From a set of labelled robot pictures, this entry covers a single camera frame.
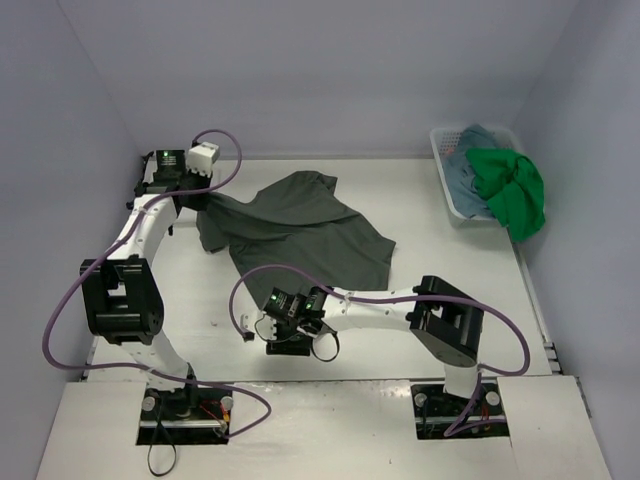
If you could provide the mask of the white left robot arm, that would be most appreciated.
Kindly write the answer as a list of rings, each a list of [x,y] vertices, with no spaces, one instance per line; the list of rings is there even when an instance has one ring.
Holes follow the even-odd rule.
[[[190,364],[163,332],[164,303],[152,273],[153,258],[182,209],[204,205],[204,194],[184,194],[151,201],[166,192],[208,188],[220,148],[203,142],[189,150],[157,150],[152,173],[143,173],[129,204],[131,214],[118,240],[122,243],[95,270],[90,260],[80,273],[91,333],[127,352],[144,372],[147,385],[166,392],[164,408],[175,418],[191,418],[200,395],[185,381],[195,377]]]

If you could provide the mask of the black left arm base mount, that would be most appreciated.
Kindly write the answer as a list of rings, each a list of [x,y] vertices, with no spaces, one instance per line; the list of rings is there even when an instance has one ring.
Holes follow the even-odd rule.
[[[186,386],[169,392],[147,388],[136,444],[226,445],[233,406],[229,389]]]

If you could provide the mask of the green t-shirt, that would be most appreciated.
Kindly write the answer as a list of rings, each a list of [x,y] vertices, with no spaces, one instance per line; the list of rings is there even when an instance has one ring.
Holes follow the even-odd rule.
[[[474,185],[514,242],[523,242],[545,224],[545,185],[536,165],[511,149],[469,149]]]

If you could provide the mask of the grey t-shirt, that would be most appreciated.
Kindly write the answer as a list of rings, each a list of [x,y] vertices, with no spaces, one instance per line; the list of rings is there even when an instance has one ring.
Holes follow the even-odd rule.
[[[258,306],[274,288],[301,293],[315,281],[384,291],[396,244],[336,198],[337,183],[317,171],[298,171],[248,203],[213,193],[196,217],[202,248],[229,252]]]

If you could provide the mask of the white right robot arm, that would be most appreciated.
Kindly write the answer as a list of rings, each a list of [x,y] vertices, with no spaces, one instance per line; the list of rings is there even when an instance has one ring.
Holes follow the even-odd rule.
[[[479,397],[478,353],[483,311],[471,298],[437,276],[413,288],[349,291],[314,286],[304,293],[275,288],[262,313],[274,327],[269,355],[309,356],[319,338],[336,340],[346,330],[398,330],[412,333],[444,368],[445,405],[464,412]]]

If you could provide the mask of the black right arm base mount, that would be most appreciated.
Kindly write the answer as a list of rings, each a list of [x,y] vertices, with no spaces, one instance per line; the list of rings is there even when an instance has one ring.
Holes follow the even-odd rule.
[[[455,426],[462,431],[452,437],[446,437],[444,433],[463,412],[468,399],[446,393],[442,384],[413,384],[410,391],[418,440],[479,440],[510,436],[496,379],[482,381],[474,406]]]

